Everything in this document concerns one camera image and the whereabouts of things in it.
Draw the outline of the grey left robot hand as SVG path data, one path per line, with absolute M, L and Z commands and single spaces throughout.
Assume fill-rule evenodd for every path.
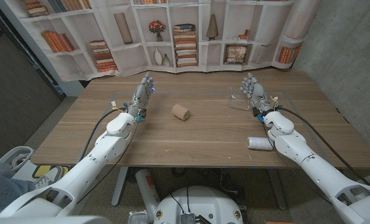
M 137 86 L 130 104 L 127 106 L 127 113 L 132 115 L 137 122 L 146 117 L 146 107 L 154 91 L 154 80 L 147 72 Z

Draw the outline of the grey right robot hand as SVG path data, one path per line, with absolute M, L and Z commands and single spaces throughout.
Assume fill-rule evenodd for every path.
M 240 91 L 251 104 L 253 116 L 258 117 L 259 120 L 263 120 L 264 116 L 274 111 L 275 107 L 269 102 L 263 86 L 251 72 L 242 80 Z

